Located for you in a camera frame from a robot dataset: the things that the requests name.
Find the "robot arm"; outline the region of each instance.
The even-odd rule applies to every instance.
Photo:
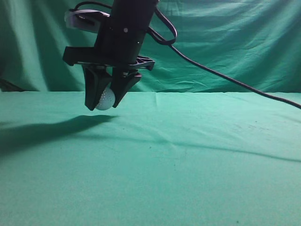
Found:
[[[157,4],[158,0],[115,0],[110,15],[74,9],[65,14],[67,27],[97,33],[93,47],[66,47],[63,55],[67,64],[82,65],[85,105],[91,111],[117,107],[141,79],[138,69],[153,69],[155,62],[139,52]],[[112,67],[112,75],[107,67]]]

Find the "cable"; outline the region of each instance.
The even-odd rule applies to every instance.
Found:
[[[157,33],[155,30],[153,30],[152,28],[150,28],[149,29],[149,32],[148,32],[152,37],[153,36],[156,36],[157,38],[159,38],[161,41],[166,41],[159,33]],[[178,54],[181,58],[183,58],[184,60],[186,60],[187,62],[189,62],[189,63],[191,63],[191,64],[193,64],[193,65],[195,65],[196,67],[199,67],[199,68],[201,68],[201,69],[203,69],[203,70],[205,70],[205,71],[208,71],[208,72],[210,72],[210,73],[212,73],[212,74],[215,74],[215,75],[217,75],[217,76],[219,76],[219,77],[221,77],[221,78],[223,78],[223,79],[226,79],[226,80],[228,80],[228,81],[230,81],[230,82],[233,82],[233,83],[235,83],[235,84],[237,84],[237,85],[239,85],[239,86],[241,86],[241,87],[243,87],[243,88],[245,88],[245,89],[248,89],[248,90],[250,90],[250,91],[252,91],[252,92],[254,92],[254,93],[257,93],[257,94],[259,94],[259,95],[261,95],[261,96],[263,96],[263,97],[267,97],[267,98],[270,98],[270,99],[273,99],[273,100],[277,100],[277,101],[281,101],[281,102],[284,102],[284,103],[286,103],[286,104],[289,104],[289,105],[292,105],[292,106],[294,106],[294,107],[297,107],[297,108],[299,108],[299,109],[301,109],[301,105],[300,104],[298,104],[298,103],[296,103],[296,102],[294,102],[294,101],[291,101],[291,100],[287,100],[287,99],[285,99],[285,98],[282,98],[282,97],[276,97],[276,96],[273,96],[273,95],[270,95],[270,94],[267,94],[267,93],[265,93],[265,92],[262,92],[262,91],[260,91],[260,90],[258,90],[258,89],[255,89],[255,88],[253,88],[253,87],[251,87],[251,86],[249,86],[249,85],[247,85],[247,84],[244,84],[244,83],[242,83],[242,82],[240,82],[240,81],[238,81],[238,80],[236,80],[236,79],[233,79],[233,78],[231,78],[231,77],[229,77],[229,76],[227,76],[227,75],[224,75],[224,74],[222,74],[222,73],[220,73],[220,72],[217,72],[217,71],[215,71],[215,70],[212,70],[212,69],[210,69],[210,68],[208,68],[208,67],[206,67],[206,66],[204,66],[204,65],[201,65],[201,64],[199,64],[199,63],[197,63],[197,62],[195,62],[195,61],[193,61],[193,60],[191,60],[191,59],[189,59],[187,56],[185,56],[183,53],[181,53],[179,50],[177,50],[174,46],[172,46],[172,45],[168,45],[176,54]]]
[[[103,6],[103,7],[112,9],[112,6],[100,3],[98,1],[83,1],[83,2],[80,2],[79,4],[77,4],[74,9],[78,10],[78,8],[83,6],[83,5],[98,5],[98,6]]]

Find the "wire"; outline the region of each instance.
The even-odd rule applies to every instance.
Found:
[[[153,37],[154,35],[156,35],[156,37],[159,38],[161,41],[166,41],[159,33],[157,33],[155,30],[153,30],[153,29],[151,29],[151,28],[150,28],[150,31],[149,31],[148,33],[149,33],[152,37]],[[212,69],[210,69],[210,68],[208,68],[208,67],[206,67],[206,66],[204,66],[204,65],[201,65],[201,64],[199,64],[199,63],[197,63],[197,62],[195,62],[195,61],[189,59],[187,56],[185,56],[183,53],[181,53],[179,50],[177,50],[177,49],[176,49],[174,46],[172,46],[172,45],[168,45],[168,46],[169,46],[176,54],[178,54],[181,58],[183,58],[183,59],[186,60],[187,62],[189,62],[189,63],[195,65],[196,67],[199,67],[199,68],[201,68],[201,69],[203,69],[203,70],[205,70],[205,71],[208,71],[208,72],[210,72],[210,73],[212,73],[212,74],[215,74],[215,75],[217,75],[217,76],[219,76],[219,77],[221,77],[221,78],[223,78],[223,79],[226,79],[226,80],[228,80],[228,81],[230,81],[230,82],[233,82],[233,83],[235,83],[235,84],[237,84],[237,85],[239,85],[239,86],[241,86],[241,87],[243,87],[243,88],[245,88],[245,89],[248,89],[249,91],[252,91],[252,92],[254,92],[254,93],[257,93],[257,94],[259,94],[259,95],[261,95],[261,96],[263,96],[263,97],[267,97],[267,98],[270,98],[270,99],[273,99],[273,100],[281,101],[281,102],[284,102],[284,103],[286,103],[286,104],[289,104],[289,105],[292,105],[292,106],[294,106],[294,107],[297,107],[297,108],[301,109],[301,105],[298,104],[298,103],[296,103],[296,102],[294,102],[294,101],[287,100],[287,99],[282,98],[282,97],[276,97],[276,96],[267,94],[267,93],[265,93],[265,92],[262,92],[262,91],[260,91],[260,90],[258,90],[258,89],[255,89],[255,88],[253,88],[253,87],[251,87],[251,86],[249,86],[249,85],[247,85],[247,84],[244,84],[244,83],[242,83],[242,82],[240,82],[240,81],[238,81],[238,80],[236,80],[236,79],[233,79],[233,78],[231,78],[231,77],[229,77],[229,76],[227,76],[227,75],[224,75],[224,74],[222,74],[222,73],[220,73],[220,72],[217,72],[217,71],[215,71],[215,70],[212,70]]]
[[[106,8],[112,8],[112,6],[100,3],[98,1],[83,1],[83,2],[80,2],[79,4],[77,4],[74,9],[77,10],[79,7],[81,7],[83,5],[98,5],[98,6],[103,6]]]
[[[157,33],[154,32],[154,30],[149,27],[148,33],[150,34],[150,36],[159,44],[161,45],[172,45],[175,43],[176,38],[178,36],[178,32],[176,30],[176,28],[174,27],[174,25],[158,10],[158,8],[156,7],[155,9],[155,14],[157,15],[157,17],[169,28],[169,30],[173,33],[174,38],[171,40],[162,40],[159,37],[157,37]]]

